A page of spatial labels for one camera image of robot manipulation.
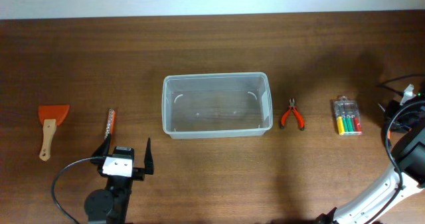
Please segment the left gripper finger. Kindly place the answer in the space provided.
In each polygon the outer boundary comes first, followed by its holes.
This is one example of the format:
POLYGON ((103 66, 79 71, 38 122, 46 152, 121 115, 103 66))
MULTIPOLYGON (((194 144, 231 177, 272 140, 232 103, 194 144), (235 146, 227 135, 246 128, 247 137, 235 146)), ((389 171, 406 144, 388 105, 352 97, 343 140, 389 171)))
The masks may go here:
POLYGON ((111 141, 112 141, 112 135, 107 134, 103 143, 92 154, 92 157, 102 157, 102 156, 108 155, 111 141))
POLYGON ((145 149, 145 157, 144 157, 144 172, 145 175, 153 175, 154 174, 154 163, 153 156, 151 153, 151 138, 148 138, 147 145, 145 149))

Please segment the clear case coloured screwdrivers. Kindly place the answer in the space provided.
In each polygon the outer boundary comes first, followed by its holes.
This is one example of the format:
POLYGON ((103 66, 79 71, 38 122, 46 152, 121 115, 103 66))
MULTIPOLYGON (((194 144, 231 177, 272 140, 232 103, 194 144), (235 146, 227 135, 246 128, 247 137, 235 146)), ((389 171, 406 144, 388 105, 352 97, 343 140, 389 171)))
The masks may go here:
POLYGON ((333 110, 340 136, 361 135, 361 118, 359 107, 355 100, 341 96, 333 102, 333 110))

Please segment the orange scraper wooden handle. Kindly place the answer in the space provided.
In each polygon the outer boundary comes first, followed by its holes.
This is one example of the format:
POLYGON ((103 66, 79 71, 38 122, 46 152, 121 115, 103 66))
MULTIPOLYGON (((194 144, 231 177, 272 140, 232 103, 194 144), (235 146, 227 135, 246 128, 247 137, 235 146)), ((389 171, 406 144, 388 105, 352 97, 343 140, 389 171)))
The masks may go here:
POLYGON ((42 124, 42 146, 39 158, 46 162, 50 159, 52 140, 56 129, 65 120, 70 109, 69 104, 64 105, 42 105, 38 108, 39 120, 42 124))

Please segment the small orange cutting pliers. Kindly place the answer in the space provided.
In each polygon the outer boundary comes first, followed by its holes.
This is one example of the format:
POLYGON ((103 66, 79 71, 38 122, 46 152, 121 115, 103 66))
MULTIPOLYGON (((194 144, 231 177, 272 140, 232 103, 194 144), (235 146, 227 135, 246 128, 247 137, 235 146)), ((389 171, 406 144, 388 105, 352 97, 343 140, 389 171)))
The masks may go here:
POLYGON ((293 114, 296 117, 297 123, 298 123, 298 129, 301 130, 301 131, 304 131, 305 130, 305 121, 303 119, 303 116, 298 111, 298 108, 296 106, 296 100, 294 98, 291 98, 289 100, 289 106, 288 106, 286 112, 281 117, 280 128, 281 129, 285 128, 286 120, 287 120, 287 118, 290 114, 293 114))

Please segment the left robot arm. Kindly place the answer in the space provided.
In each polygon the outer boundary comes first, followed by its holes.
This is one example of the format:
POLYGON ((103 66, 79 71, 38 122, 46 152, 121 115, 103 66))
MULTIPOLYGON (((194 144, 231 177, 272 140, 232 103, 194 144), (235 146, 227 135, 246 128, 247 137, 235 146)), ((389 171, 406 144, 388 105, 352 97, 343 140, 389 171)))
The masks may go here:
POLYGON ((90 193, 84 202, 89 223, 125 223, 134 181, 144 181, 146 175, 154 174, 151 140, 147 140, 144 166, 134 166, 135 150, 116 146, 110 154, 112 135, 92 154, 90 161, 100 176, 107 179, 103 189, 90 193))

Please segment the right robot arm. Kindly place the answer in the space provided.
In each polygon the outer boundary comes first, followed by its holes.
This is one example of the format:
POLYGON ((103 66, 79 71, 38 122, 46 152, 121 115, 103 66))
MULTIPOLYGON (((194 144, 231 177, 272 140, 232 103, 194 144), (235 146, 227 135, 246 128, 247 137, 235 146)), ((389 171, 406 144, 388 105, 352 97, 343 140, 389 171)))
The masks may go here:
POLYGON ((424 120, 390 145, 390 128, 402 112, 422 105, 423 100, 402 106, 390 120, 384 134, 384 148, 389 165, 384 173, 360 195, 341 207, 322 213, 315 223, 374 223, 402 200, 424 191, 424 120))

